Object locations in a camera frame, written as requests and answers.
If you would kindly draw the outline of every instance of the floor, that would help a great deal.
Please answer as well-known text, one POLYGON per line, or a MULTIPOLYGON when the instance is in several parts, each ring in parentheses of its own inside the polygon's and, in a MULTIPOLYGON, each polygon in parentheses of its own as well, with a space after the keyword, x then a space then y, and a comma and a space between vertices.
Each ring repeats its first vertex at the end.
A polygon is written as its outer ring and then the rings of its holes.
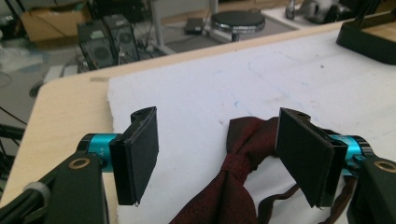
MULTIPOLYGON (((228 43, 219 41, 211 35, 184 35, 184 25, 185 22, 179 22, 163 27, 164 42, 175 52, 228 43)), ((267 20, 264 31, 242 35, 241 41, 289 30, 267 20)), ((136 40, 141 47, 139 52, 142 60, 165 56, 153 47, 154 33, 149 21, 139 22, 134 27, 136 40)), ((79 46, 43 50, 36 48, 24 38, 1 41, 0 44, 2 46, 0 64, 3 65, 0 67, 0 124, 24 129, 34 108, 39 87, 43 84, 50 68, 54 65, 77 64, 81 59, 83 60, 83 57, 79 46)), ((13 141, 1 138, 1 143, 8 155, 15 156, 18 153, 19 146, 13 141)))

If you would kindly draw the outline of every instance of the white paper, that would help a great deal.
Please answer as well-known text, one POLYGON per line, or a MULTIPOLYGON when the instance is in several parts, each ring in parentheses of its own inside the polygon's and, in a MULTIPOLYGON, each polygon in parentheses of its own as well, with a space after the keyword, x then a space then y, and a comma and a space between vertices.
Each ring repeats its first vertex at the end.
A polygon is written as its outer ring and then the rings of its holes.
MULTIPOLYGON (((168 223, 219 172, 230 119, 269 119, 280 107, 300 110, 339 133, 364 137, 396 161, 396 69, 335 44, 337 32, 238 50, 115 77, 108 99, 115 133, 131 113, 158 108, 160 153, 138 207, 119 206, 120 223, 168 223)), ((294 180, 266 159, 245 187, 256 204, 294 180)), ((329 209, 310 208, 299 190, 276 202, 272 223, 318 223, 329 209)), ((342 216, 338 223, 346 223, 342 216)))

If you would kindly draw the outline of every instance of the wire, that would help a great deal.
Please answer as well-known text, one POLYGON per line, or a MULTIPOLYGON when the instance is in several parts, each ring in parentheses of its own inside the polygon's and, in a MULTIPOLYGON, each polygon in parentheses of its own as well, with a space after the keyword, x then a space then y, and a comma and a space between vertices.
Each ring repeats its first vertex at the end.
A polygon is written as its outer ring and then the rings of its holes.
POLYGON ((92 60, 93 65, 95 66, 96 70, 99 70, 98 65, 96 64, 96 60, 92 60))
POLYGON ((125 56, 125 54, 122 51, 122 47, 120 47, 120 50, 119 50, 119 64, 118 65, 120 65, 121 57, 124 57, 124 56, 125 56))
POLYGON ((149 14, 148 10, 146 9, 146 7, 144 5, 143 5, 143 12, 146 14, 148 20, 150 21, 150 26, 148 29, 146 27, 146 24, 143 22, 143 27, 145 29, 146 34, 144 35, 144 33, 140 29, 137 28, 136 22, 134 23, 134 29, 136 29, 139 32, 139 34, 141 34, 144 37, 143 41, 140 40, 142 45, 139 45, 139 47, 142 47, 143 50, 152 58, 152 55, 150 55, 147 52, 146 48, 149 46, 149 40, 151 37, 151 31, 152 31, 152 27, 153 27, 153 21, 152 21, 152 16, 149 14))
MULTIPOLYGON (((56 173, 50 172, 42 177, 39 182, 50 186, 55 179, 56 173)), ((22 220, 36 209, 43 206, 41 194, 33 189, 27 189, 6 206, 0 209, 0 223, 21 223, 22 220)))
POLYGON ((205 21, 204 21, 204 28, 206 27, 207 20, 209 19, 210 9, 206 13, 205 21))
POLYGON ((367 14, 374 13, 378 4, 379 0, 363 1, 361 9, 357 12, 356 18, 362 20, 367 14))
POLYGON ((15 120, 19 121, 20 123, 27 125, 27 123, 21 119, 18 119, 16 116, 12 115, 11 113, 9 113, 8 111, 6 111, 2 106, 0 106, 0 110, 3 110, 6 114, 10 115, 12 118, 14 118, 15 120))
POLYGON ((11 167, 12 167, 12 162, 9 160, 8 155, 6 153, 6 149, 3 146, 3 142, 0 139, 0 148, 1 148, 1 165, 2 165, 2 169, 4 170, 4 173, 6 173, 7 175, 9 175, 9 172, 11 171, 11 167))
POLYGON ((137 41, 137 46, 138 46, 137 50, 139 50, 139 52, 141 52, 143 50, 143 52, 145 52, 150 58, 154 58, 154 56, 148 51, 148 48, 145 48, 143 46, 143 43, 141 42, 141 40, 137 41))
POLYGON ((7 138, 9 138, 12 142, 15 143, 15 145, 17 145, 17 147, 20 146, 20 144, 11 135, 9 135, 9 133, 7 132, 7 129, 5 129, 3 127, 3 125, 1 125, 1 124, 0 124, 0 129, 3 131, 3 133, 5 133, 7 135, 7 138))

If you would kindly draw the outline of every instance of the electronic device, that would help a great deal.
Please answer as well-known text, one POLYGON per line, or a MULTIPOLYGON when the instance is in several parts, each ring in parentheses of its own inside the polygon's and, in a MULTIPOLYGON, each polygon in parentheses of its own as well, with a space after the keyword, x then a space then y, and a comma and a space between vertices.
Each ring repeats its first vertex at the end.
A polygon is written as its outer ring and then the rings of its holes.
POLYGON ((0 17, 0 40, 14 37, 17 22, 12 16, 0 17))
POLYGON ((102 21, 88 21, 78 25, 78 40, 90 70, 116 64, 111 36, 102 21))
POLYGON ((115 14, 122 14, 129 22, 144 19, 141 0, 93 0, 92 9, 97 19, 115 14))
POLYGON ((103 21, 118 57, 124 57, 127 63, 140 61, 132 24, 122 14, 105 16, 103 21))
POLYGON ((317 24, 343 21, 356 17, 365 2, 369 1, 376 0, 304 0, 296 9, 295 0, 290 0, 286 7, 286 18, 294 20, 295 17, 304 17, 317 24))
POLYGON ((204 30, 204 20, 202 18, 188 18, 186 27, 184 28, 185 35, 201 35, 204 30))

